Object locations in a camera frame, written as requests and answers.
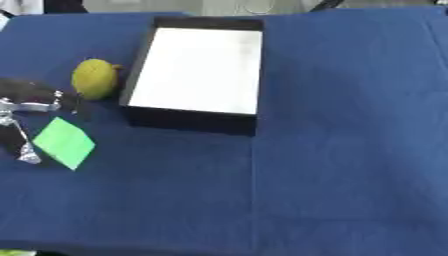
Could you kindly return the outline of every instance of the green fruit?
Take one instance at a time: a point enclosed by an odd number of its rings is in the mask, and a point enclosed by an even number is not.
[[[104,98],[117,87],[119,67],[99,59],[83,61],[73,71],[72,85],[87,100]]]

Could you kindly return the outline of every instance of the white object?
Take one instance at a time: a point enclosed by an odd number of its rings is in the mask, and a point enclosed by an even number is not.
[[[0,9],[14,15],[44,13],[44,0],[0,0]]]
[[[130,106],[256,114],[261,31],[159,28]]]
[[[8,21],[9,21],[9,19],[7,17],[0,14],[0,31],[2,31],[2,29],[6,26]]]

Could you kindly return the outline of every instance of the table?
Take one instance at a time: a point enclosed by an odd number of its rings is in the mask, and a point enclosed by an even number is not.
[[[97,57],[126,77],[153,15],[17,18],[0,33],[0,76],[69,89],[71,70]],[[255,138],[132,128],[115,99],[92,104],[91,122],[61,114],[98,148],[76,173],[0,153],[0,247],[446,255],[445,10],[261,18]],[[22,121],[35,135],[51,118]]]

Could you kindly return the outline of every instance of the black cable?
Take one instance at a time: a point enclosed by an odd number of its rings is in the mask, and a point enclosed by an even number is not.
[[[15,17],[14,14],[9,13],[9,12],[4,11],[4,10],[0,10],[0,14],[3,14],[3,16],[5,16],[5,17],[7,17],[7,18],[10,18],[10,19],[13,18],[13,17]]]
[[[325,9],[332,9],[340,5],[344,0],[323,0],[318,5],[316,5],[310,12],[322,11]]]

